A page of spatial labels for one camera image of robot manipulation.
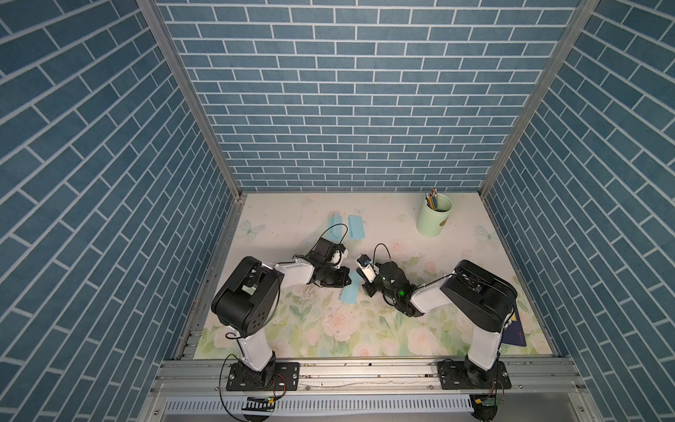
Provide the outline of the light blue paper front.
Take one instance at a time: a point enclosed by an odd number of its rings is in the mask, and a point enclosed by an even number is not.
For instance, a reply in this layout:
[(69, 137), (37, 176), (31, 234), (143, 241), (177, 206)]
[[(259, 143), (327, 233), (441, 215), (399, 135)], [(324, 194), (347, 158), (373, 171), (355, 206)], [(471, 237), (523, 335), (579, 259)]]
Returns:
[(357, 303), (358, 294), (360, 292), (360, 287), (363, 280), (356, 270), (350, 271), (349, 280), (351, 283), (342, 289), (340, 300), (345, 304), (355, 305)]

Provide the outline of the light blue square paper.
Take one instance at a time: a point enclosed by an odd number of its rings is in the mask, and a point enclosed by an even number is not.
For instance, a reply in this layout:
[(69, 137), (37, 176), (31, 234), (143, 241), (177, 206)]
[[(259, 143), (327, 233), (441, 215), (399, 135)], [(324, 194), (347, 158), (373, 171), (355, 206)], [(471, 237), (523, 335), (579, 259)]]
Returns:
[(326, 237), (332, 242), (339, 242), (345, 233), (344, 223), (339, 212), (332, 212), (330, 214), (328, 218), (328, 229), (329, 231), (327, 232)]

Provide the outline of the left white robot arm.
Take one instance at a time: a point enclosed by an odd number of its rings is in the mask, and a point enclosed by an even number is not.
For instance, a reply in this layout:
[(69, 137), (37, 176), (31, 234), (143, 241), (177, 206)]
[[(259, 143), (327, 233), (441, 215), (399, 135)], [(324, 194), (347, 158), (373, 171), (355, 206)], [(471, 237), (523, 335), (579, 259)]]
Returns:
[(344, 266), (349, 251), (324, 237), (310, 251), (292, 260), (267, 265), (253, 256), (244, 257), (211, 303), (221, 325), (232, 330), (231, 339), (241, 356), (230, 364), (226, 391), (295, 391), (300, 364), (280, 362), (264, 329), (281, 300), (283, 288), (316, 283), (321, 288), (352, 284)]

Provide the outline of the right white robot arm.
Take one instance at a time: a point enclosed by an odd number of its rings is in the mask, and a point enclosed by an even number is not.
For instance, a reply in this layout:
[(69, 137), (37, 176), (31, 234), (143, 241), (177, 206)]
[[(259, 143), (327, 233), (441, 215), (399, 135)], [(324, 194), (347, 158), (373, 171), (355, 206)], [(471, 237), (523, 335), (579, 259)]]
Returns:
[(415, 286), (393, 261), (377, 263), (360, 255), (357, 274), (372, 297), (409, 318), (420, 318), (434, 309), (457, 307), (473, 325), (464, 361), (446, 358), (437, 362), (443, 390), (509, 390), (512, 387), (499, 348), (517, 310), (518, 293), (512, 284), (469, 260), (460, 261), (451, 274)]

